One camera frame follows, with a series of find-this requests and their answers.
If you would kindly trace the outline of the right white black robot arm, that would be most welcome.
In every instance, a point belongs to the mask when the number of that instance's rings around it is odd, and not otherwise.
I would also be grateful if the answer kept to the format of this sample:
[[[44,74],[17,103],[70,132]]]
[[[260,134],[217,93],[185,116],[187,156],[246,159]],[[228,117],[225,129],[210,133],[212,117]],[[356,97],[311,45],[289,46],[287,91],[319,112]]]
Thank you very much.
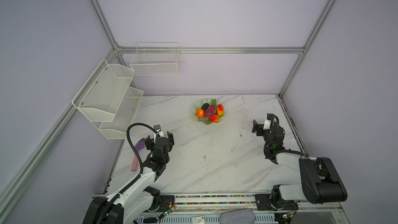
[[[330,158],[311,157],[284,147],[285,130],[275,114],[267,114],[264,124],[254,120],[252,133],[263,137],[265,159],[300,174],[299,183],[274,185],[270,194],[255,195],[258,209],[295,210],[301,201],[323,204],[347,200],[347,190]]]

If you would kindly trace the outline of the dark fake avocado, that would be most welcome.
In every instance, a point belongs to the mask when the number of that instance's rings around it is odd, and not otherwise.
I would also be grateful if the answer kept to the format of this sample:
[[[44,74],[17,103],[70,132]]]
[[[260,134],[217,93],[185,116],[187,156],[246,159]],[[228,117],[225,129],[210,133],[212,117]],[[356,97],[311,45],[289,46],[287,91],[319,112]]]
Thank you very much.
[[[209,108],[209,104],[205,103],[202,105],[201,109],[205,112]]]

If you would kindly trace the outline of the fake orange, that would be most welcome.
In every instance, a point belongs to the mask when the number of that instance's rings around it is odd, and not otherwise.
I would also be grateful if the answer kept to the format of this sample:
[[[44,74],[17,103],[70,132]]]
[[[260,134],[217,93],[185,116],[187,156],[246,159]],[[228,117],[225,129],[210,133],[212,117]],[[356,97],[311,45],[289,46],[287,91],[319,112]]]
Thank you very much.
[[[195,112],[195,115],[196,115],[198,118],[204,117],[204,114],[205,114],[205,111],[204,111],[203,109],[201,109],[201,108],[197,109],[196,112]]]

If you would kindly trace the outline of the pink fake dragon fruit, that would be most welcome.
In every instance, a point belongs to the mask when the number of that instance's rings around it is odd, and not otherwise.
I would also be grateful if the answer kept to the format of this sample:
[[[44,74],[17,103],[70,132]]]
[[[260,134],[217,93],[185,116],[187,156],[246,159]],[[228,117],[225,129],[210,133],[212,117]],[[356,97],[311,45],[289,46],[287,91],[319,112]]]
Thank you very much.
[[[217,114],[217,100],[212,99],[209,103],[209,107],[206,109],[204,114],[204,119],[210,121],[211,116],[218,115]]]

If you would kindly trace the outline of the purple pink spatula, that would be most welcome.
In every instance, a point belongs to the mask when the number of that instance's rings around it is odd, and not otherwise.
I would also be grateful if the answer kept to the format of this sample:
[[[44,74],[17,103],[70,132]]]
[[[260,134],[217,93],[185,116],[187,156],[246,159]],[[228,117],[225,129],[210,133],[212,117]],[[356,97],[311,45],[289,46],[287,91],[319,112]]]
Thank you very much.
[[[145,147],[145,139],[139,140],[139,141],[136,143],[136,145],[134,146],[134,148],[135,148],[135,150],[136,150],[137,152],[139,152],[140,150],[142,150],[144,147]],[[136,172],[136,171],[137,171],[137,168],[138,168],[138,165],[139,165],[138,156],[135,155],[135,156],[134,156],[134,160],[133,160],[133,162],[132,162],[131,171],[132,171],[132,172]]]

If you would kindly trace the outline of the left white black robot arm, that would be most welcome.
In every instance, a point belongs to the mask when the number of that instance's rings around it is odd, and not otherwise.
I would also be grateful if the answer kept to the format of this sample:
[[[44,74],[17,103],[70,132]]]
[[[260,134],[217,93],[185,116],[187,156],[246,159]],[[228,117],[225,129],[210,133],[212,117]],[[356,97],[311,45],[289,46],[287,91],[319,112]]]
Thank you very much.
[[[154,137],[145,139],[150,154],[143,161],[130,137],[130,130],[143,126],[153,132]],[[127,141],[140,165],[140,171],[129,182],[106,197],[95,197],[90,203],[84,224],[131,224],[143,212],[155,211],[160,205],[160,191],[151,185],[162,175],[170,161],[169,152],[174,146],[171,132],[164,134],[161,126],[151,127],[144,123],[133,123],[126,131]]]

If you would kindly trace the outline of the aluminium front rail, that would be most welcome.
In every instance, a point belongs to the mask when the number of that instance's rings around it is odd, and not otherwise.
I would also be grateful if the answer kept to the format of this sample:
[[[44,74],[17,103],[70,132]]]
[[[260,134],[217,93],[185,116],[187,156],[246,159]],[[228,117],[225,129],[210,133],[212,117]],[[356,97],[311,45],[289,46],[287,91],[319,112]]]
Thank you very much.
[[[298,212],[341,212],[343,209],[339,203],[311,204],[305,201],[295,202],[298,204],[297,211],[259,211],[255,202],[255,195],[251,193],[234,194],[175,194],[175,208],[178,214],[184,213],[222,213],[236,209],[250,208],[254,212],[270,213],[298,213]],[[145,214],[157,213],[147,210]]]

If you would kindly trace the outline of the white mesh upper shelf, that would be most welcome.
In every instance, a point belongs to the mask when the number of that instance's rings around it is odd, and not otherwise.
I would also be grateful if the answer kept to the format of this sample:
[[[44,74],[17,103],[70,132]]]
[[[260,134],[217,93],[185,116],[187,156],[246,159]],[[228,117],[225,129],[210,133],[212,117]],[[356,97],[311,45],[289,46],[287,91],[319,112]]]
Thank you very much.
[[[102,60],[72,105],[91,122],[112,122],[134,74],[129,67]]]

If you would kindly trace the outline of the green scalloped fruit bowl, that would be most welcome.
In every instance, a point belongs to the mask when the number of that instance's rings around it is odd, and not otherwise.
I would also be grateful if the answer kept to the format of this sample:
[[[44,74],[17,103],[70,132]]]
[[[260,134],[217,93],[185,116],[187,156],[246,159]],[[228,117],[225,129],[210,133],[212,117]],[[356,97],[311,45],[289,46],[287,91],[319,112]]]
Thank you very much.
[[[205,103],[208,103],[208,104],[209,104],[209,103],[211,102],[211,100],[212,100],[212,99],[203,99],[203,100],[197,102],[197,103],[194,105],[194,108],[193,108],[193,115],[195,115],[195,112],[196,112],[197,109],[201,108],[202,105],[205,104]],[[203,123],[205,123],[205,124],[212,124],[212,122],[205,120],[204,117],[198,118],[198,117],[195,115],[195,118],[196,118],[198,121],[201,121],[201,122],[203,122]]]

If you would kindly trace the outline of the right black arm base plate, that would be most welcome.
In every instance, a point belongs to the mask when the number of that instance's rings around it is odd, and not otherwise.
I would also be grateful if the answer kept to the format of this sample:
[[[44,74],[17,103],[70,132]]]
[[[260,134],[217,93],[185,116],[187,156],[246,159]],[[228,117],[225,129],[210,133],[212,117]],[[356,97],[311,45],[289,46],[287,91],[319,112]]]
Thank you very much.
[[[256,194],[255,202],[259,211],[297,211],[299,208],[295,201],[273,194]]]

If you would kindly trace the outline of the red yellow fake mango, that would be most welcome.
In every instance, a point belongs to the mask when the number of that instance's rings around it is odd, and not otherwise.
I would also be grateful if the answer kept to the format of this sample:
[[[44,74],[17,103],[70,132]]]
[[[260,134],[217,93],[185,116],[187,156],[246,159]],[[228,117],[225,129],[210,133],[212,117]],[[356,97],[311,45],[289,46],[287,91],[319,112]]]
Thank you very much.
[[[209,117],[209,121],[212,123],[218,123],[220,121],[220,116],[219,115],[211,115]]]
[[[224,106],[223,106],[222,104],[217,105],[216,110],[217,110],[217,115],[218,115],[219,117],[224,116],[225,110],[224,110]]]

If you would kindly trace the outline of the white mesh lower shelf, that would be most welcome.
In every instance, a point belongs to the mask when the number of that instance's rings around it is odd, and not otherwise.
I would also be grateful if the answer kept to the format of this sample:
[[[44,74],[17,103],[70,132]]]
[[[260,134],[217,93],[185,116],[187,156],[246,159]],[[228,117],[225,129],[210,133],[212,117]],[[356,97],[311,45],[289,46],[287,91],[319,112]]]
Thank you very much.
[[[136,117],[143,95],[144,92],[142,90],[133,87],[127,88],[114,120],[112,122],[102,122],[99,126],[99,131],[106,139],[126,139],[127,128]]]

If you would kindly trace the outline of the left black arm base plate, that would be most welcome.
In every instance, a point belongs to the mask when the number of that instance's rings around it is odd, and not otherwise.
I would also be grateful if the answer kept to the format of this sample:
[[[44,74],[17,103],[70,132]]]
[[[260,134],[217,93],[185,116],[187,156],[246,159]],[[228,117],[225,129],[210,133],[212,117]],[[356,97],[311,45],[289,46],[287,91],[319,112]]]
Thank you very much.
[[[157,213],[163,213],[174,206],[175,204],[175,196],[173,195],[160,195],[159,198],[159,206],[155,210]]]

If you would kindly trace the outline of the grey cloth pad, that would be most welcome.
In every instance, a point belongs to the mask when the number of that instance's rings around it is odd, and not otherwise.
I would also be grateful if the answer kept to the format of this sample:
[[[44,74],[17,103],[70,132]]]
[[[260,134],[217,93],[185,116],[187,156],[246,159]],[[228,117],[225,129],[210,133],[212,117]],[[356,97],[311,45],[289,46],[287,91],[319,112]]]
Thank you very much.
[[[251,209],[240,209],[221,214],[221,224],[254,224],[256,221]]]

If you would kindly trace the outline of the white mesh shelf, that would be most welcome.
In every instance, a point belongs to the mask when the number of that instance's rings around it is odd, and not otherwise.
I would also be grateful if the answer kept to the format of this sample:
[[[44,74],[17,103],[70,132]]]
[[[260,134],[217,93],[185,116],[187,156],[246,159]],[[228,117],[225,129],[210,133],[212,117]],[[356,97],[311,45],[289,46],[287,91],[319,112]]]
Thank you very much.
[[[91,122],[112,122],[134,74],[129,67],[102,60],[72,105]]]
[[[136,117],[143,95],[144,92],[142,90],[133,87],[127,88],[114,120],[112,122],[102,122],[99,126],[99,131],[106,139],[126,139],[127,128]]]

